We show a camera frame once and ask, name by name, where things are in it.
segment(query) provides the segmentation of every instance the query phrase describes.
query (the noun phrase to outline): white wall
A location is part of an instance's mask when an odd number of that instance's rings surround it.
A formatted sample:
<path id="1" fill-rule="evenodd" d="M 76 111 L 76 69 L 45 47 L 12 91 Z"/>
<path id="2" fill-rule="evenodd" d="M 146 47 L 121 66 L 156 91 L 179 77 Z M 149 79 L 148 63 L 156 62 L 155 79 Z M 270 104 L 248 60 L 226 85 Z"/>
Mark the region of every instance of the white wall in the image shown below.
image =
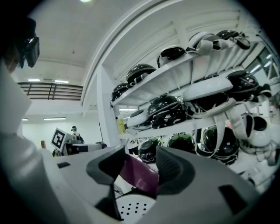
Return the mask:
<path id="1" fill-rule="evenodd" d="M 85 117 L 82 117 L 81 114 L 60 115 L 59 117 L 62 116 L 66 117 L 66 120 L 44 121 L 43 116 L 30 116 L 28 117 L 29 120 L 22 124 L 22 134 L 25 138 L 31 140 L 38 148 L 41 148 L 40 141 L 44 140 L 47 149 L 51 152 L 54 147 L 50 142 L 57 127 L 63 131 L 72 133 L 71 127 L 76 126 L 77 131 L 87 144 L 102 141 L 97 113 L 88 113 Z"/>

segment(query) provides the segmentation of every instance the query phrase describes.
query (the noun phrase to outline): railing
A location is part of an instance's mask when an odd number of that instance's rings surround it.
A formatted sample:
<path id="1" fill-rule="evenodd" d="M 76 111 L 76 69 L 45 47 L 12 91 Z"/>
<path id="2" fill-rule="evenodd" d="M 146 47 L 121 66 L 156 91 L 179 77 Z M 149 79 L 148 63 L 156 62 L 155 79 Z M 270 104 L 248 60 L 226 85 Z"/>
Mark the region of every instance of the railing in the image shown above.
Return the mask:
<path id="1" fill-rule="evenodd" d="M 82 86 L 43 83 L 43 82 L 20 82 L 22 90 L 30 99 L 46 100 L 81 100 Z"/>

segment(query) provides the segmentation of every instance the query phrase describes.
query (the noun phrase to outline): black helmet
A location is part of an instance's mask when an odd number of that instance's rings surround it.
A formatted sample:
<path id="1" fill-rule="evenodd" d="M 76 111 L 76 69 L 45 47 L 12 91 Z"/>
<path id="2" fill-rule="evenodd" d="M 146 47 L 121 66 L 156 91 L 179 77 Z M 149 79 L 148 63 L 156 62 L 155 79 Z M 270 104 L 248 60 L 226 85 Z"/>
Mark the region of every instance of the black helmet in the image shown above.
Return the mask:
<path id="1" fill-rule="evenodd" d="M 244 70 L 233 72 L 227 78 L 233 85 L 233 88 L 228 90 L 227 94 L 237 101 L 250 100 L 252 93 L 259 86 L 255 76 Z"/>
<path id="2" fill-rule="evenodd" d="M 198 151 L 201 155 L 211 155 L 217 144 L 217 127 L 213 126 L 206 129 L 203 133 L 203 146 Z M 218 149 L 218 151 L 212 156 L 221 162 L 230 165 L 238 157 L 239 141 L 236 139 L 233 131 L 226 127 L 224 130 L 223 141 Z"/>
<path id="3" fill-rule="evenodd" d="M 176 104 L 175 107 L 166 108 L 152 115 L 150 124 L 151 128 L 158 129 L 180 123 L 186 119 L 187 115 L 183 109 L 183 104 L 179 103 Z"/>
<path id="4" fill-rule="evenodd" d="M 113 92 L 112 92 L 112 100 L 115 101 L 117 98 L 119 98 L 125 91 L 127 91 L 127 83 L 121 83 L 117 85 Z"/>
<path id="5" fill-rule="evenodd" d="M 138 157 L 143 162 L 153 162 L 156 158 L 156 147 L 158 145 L 162 145 L 162 139 L 160 137 L 146 140 L 139 149 Z"/>
<path id="6" fill-rule="evenodd" d="M 195 143 L 193 137 L 189 134 L 179 134 L 170 137 L 167 147 L 195 153 Z"/>
<path id="7" fill-rule="evenodd" d="M 156 69 L 148 64 L 138 64 L 133 66 L 127 73 L 126 81 L 128 83 L 128 88 L 131 88 L 136 83 L 139 83 L 145 78 L 143 74 L 151 74 Z"/>
<path id="8" fill-rule="evenodd" d="M 185 54 L 185 50 L 178 45 L 172 45 L 161 50 L 160 55 L 157 57 L 157 66 L 167 64 L 169 61 L 175 60 Z"/>
<path id="9" fill-rule="evenodd" d="M 175 96 L 164 95 L 154 99 L 148 107 L 148 116 L 159 113 L 160 111 L 176 107 L 180 100 Z"/>
<path id="10" fill-rule="evenodd" d="M 246 39 L 245 34 L 242 32 L 238 33 L 234 30 L 222 30 L 217 33 L 217 36 L 224 40 L 232 40 L 243 50 L 248 50 L 250 48 L 250 41 Z"/>
<path id="11" fill-rule="evenodd" d="M 234 30 L 222 30 L 217 33 L 217 36 L 224 40 L 228 40 L 230 37 L 237 37 L 238 35 L 239 33 Z"/>

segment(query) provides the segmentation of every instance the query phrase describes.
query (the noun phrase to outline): vr headset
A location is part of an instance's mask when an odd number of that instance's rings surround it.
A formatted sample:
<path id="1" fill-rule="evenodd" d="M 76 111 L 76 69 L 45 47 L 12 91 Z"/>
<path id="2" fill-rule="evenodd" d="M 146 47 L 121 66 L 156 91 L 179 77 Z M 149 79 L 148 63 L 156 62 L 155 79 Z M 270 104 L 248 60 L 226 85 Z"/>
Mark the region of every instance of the vr headset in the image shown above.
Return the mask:
<path id="1" fill-rule="evenodd" d="M 25 18 L 22 24 L 19 36 L 15 38 L 15 45 L 20 54 L 19 64 L 23 68 L 25 59 L 28 66 L 33 67 L 40 55 L 39 37 L 35 34 L 36 22 L 31 18 Z"/>

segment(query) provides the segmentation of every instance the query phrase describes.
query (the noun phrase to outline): white machine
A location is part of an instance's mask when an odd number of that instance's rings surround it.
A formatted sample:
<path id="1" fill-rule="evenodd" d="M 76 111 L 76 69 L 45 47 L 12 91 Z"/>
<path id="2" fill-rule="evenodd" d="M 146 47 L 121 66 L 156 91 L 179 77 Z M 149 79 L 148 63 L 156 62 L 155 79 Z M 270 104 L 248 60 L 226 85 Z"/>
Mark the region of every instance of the white machine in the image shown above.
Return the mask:
<path id="1" fill-rule="evenodd" d="M 82 144 L 75 135 L 59 128 L 54 131 L 51 144 L 64 156 L 102 149 L 102 144 Z"/>

